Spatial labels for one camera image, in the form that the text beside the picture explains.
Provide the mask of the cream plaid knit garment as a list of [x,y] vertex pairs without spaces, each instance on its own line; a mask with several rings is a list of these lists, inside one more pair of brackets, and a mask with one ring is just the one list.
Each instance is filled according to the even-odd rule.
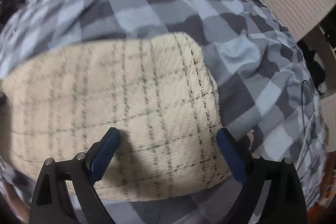
[[95,184],[101,198],[183,196],[231,174],[215,141],[217,85],[185,33],[48,51],[3,78],[1,91],[1,156],[30,178],[45,159],[72,159],[111,127],[121,143]]

